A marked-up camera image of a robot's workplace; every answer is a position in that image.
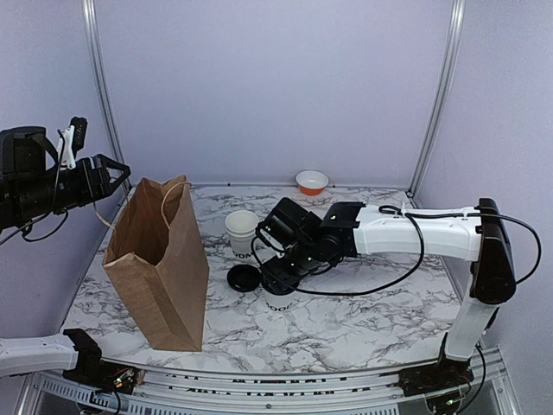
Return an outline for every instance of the marble table surface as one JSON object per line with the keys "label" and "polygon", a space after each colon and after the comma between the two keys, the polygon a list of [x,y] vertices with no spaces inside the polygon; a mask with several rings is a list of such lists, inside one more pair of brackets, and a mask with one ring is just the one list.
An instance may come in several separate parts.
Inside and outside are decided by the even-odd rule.
{"label": "marble table surface", "polygon": [[[104,357],[151,367],[222,373],[343,372],[437,357],[459,302],[438,258],[401,284],[368,297],[296,294],[287,312],[268,309],[261,288],[238,293],[226,282],[237,260],[225,233],[225,217],[248,209],[263,218],[284,196],[322,217],[337,201],[409,202],[404,192],[330,188],[307,197],[294,187],[193,188],[194,210],[211,268],[203,351],[157,351],[149,347],[102,268],[106,234],[64,323],[84,329]],[[264,259],[270,252],[261,252]],[[347,259],[331,272],[309,277],[302,288],[365,291],[396,279],[416,255],[386,254]]]}

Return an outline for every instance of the orange bowl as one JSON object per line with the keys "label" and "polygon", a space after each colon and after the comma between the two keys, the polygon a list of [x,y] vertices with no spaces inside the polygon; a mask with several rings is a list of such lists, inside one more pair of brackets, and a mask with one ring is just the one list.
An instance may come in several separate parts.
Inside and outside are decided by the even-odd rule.
{"label": "orange bowl", "polygon": [[304,170],[296,176],[296,182],[304,195],[317,196],[328,185],[328,177],[320,171]]}

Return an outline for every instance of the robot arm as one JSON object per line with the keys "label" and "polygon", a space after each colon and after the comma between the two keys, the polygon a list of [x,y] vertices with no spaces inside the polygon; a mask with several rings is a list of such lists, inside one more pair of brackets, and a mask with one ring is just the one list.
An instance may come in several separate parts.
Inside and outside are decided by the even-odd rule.
{"label": "robot arm", "polygon": [[[60,131],[57,150],[44,127],[0,131],[0,232],[9,227],[29,232],[33,218],[104,199],[129,177],[128,166],[102,154],[75,160],[85,143],[86,126],[85,118],[73,117]],[[55,161],[51,169],[46,168],[47,154]]]}
{"label": "robot arm", "polygon": [[402,209],[384,213],[359,202],[334,204],[323,219],[290,199],[282,199],[257,228],[277,240],[285,254],[261,265],[264,288],[285,295],[308,275],[336,266],[344,257],[381,252],[420,253],[421,240],[408,215],[423,236],[424,252],[471,262],[473,281],[461,310],[444,338],[438,362],[400,373],[406,396],[461,385],[474,377],[469,361],[483,331],[499,306],[516,290],[511,245],[495,202],[480,199],[478,207],[455,210]]}

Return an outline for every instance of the lavender wall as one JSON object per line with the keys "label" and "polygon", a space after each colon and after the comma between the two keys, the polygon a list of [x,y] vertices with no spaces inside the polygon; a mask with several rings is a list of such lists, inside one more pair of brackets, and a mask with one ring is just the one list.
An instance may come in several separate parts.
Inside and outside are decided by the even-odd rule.
{"label": "lavender wall", "polygon": [[[494,198],[505,214],[539,232],[543,264],[499,313],[498,342],[523,414],[550,413],[553,402],[553,3],[469,1],[454,84],[419,199],[428,208]],[[508,229],[518,275],[533,265],[535,244]],[[450,263],[466,284],[468,266]]]}
{"label": "lavender wall", "polygon": [[[92,71],[79,2],[4,1],[0,13],[0,129],[44,125],[55,130],[73,115],[88,118],[80,156],[110,155]],[[100,204],[114,212],[117,198]],[[58,223],[45,220],[42,235]],[[91,207],[71,211],[52,238],[27,244],[14,238],[0,247],[0,337],[55,333],[72,301],[79,276],[104,232]],[[0,239],[7,231],[0,234]],[[19,380],[0,380],[0,413],[10,414]]]}
{"label": "lavender wall", "polygon": [[407,187],[452,3],[98,2],[135,180]]}

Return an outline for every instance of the cup lid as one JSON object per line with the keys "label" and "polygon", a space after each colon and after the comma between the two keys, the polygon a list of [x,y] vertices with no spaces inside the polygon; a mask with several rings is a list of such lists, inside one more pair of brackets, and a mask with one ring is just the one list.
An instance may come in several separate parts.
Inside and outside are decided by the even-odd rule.
{"label": "cup lid", "polygon": [[261,272],[251,265],[235,265],[226,274],[228,284],[238,292],[254,291],[261,283]]}

